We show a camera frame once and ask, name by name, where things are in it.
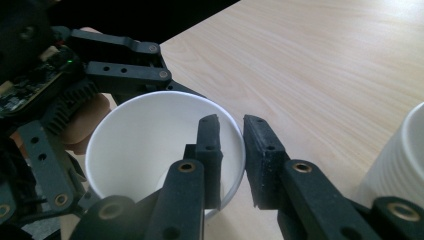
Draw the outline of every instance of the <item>screw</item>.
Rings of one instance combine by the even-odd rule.
[[[168,77],[168,73],[167,73],[167,72],[165,72],[165,71],[160,71],[159,76],[160,76],[161,78],[166,78],[166,77]]]
[[[10,206],[8,204],[0,205],[0,218],[6,216],[10,212]]]
[[[150,45],[150,46],[149,46],[149,50],[150,50],[151,52],[156,52],[156,51],[158,50],[158,48],[157,48],[155,45]]]
[[[67,201],[68,201],[68,195],[66,195],[65,193],[57,195],[56,198],[54,199],[54,203],[58,207],[65,205]]]
[[[34,27],[27,26],[24,29],[22,29],[19,36],[21,37],[22,40],[31,41],[35,37],[35,33],[36,31]]]

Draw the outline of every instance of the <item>dark background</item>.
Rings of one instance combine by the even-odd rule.
[[[62,0],[48,9],[52,26],[162,43],[238,0]]]

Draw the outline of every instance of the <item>white cup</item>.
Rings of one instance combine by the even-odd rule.
[[[353,200],[371,207],[373,200],[382,196],[400,197],[424,208],[424,102],[405,117]]]
[[[223,209],[243,177],[243,136],[225,109],[183,92],[144,94],[106,116],[87,149],[85,164],[90,186],[100,198],[121,195],[138,202],[147,197],[162,187],[171,164],[183,159],[186,144],[196,144],[199,120],[211,114],[217,114],[220,124]],[[205,217],[216,212],[206,210]]]

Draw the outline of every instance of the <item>circuit board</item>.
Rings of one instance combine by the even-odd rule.
[[[40,61],[27,73],[0,87],[0,117],[18,114],[31,101],[43,93],[63,74],[66,65],[73,64],[72,52],[68,48],[57,50],[45,61]]]

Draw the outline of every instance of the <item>light wood surface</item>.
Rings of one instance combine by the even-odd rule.
[[[264,118],[350,198],[424,101],[423,40],[423,1],[241,0],[161,47],[173,79],[241,129],[245,114]],[[245,177],[205,239],[283,239],[276,214],[253,207]]]

